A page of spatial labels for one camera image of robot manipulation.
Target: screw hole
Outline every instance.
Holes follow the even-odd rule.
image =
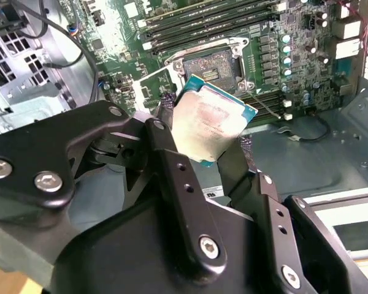
[[[183,165],[183,164],[177,164],[177,168],[178,168],[179,170],[181,170],[182,172],[184,172],[184,171],[186,170],[186,167],[185,167],[185,165]]]
[[[193,193],[194,192],[194,188],[191,187],[191,185],[189,184],[185,184],[184,185],[184,188],[185,190],[188,192],[188,193]]]
[[[165,126],[161,123],[161,121],[155,120],[154,121],[154,126],[156,126],[157,128],[159,128],[160,130],[165,129]]]
[[[278,228],[280,229],[281,233],[283,233],[284,235],[287,235],[288,234],[288,232],[286,231],[286,229],[284,227],[282,227],[281,225],[279,225]]]
[[[282,211],[280,211],[279,209],[277,209],[277,214],[278,214],[279,216],[283,217],[283,213],[282,213]]]
[[[125,149],[121,154],[125,159],[131,158],[135,154],[133,149]]]

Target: sata port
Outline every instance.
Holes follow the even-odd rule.
[[[100,10],[94,11],[91,15],[93,16],[96,26],[102,26],[105,24],[105,16]]]

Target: white label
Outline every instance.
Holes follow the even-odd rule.
[[[204,197],[206,198],[215,198],[215,197],[222,197],[223,195],[223,188],[222,186],[215,186],[203,189]]]
[[[140,28],[144,28],[145,26],[147,26],[146,21],[145,20],[138,20],[137,21],[137,26]]]
[[[127,11],[128,17],[137,17],[139,15],[139,12],[137,11],[135,2],[128,3],[124,5],[125,10]]]

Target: chip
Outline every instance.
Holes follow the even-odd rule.
[[[269,61],[271,60],[271,54],[263,54],[262,55],[262,61]]]
[[[263,72],[263,75],[264,75],[266,78],[272,77],[272,70],[265,70],[265,71]]]
[[[265,43],[269,43],[270,42],[270,37],[269,36],[261,36],[259,38],[260,44],[265,44]]]
[[[271,69],[272,67],[272,63],[271,62],[266,62],[262,65],[263,69]]]
[[[93,46],[94,50],[100,50],[104,48],[104,44],[102,43],[101,39],[95,39],[91,41],[91,46]]]
[[[235,70],[230,49],[184,60],[183,67],[187,79],[196,75],[225,91],[236,89],[236,77],[241,76]]]
[[[264,83],[265,83],[266,85],[269,85],[269,84],[274,83],[274,80],[273,80],[272,78],[265,78],[265,79],[264,79]]]
[[[270,45],[263,45],[263,46],[260,46],[260,51],[262,52],[262,53],[265,53],[265,52],[270,52],[270,50],[271,50],[271,47],[270,47]]]
[[[295,22],[296,22],[296,16],[295,15],[289,15],[288,20],[286,21],[286,23],[288,23],[290,25],[291,23],[295,23]]]

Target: sticker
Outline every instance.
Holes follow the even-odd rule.
[[[210,188],[203,189],[202,191],[203,191],[204,197],[206,198],[215,198],[215,197],[224,196],[222,186],[210,187]]]

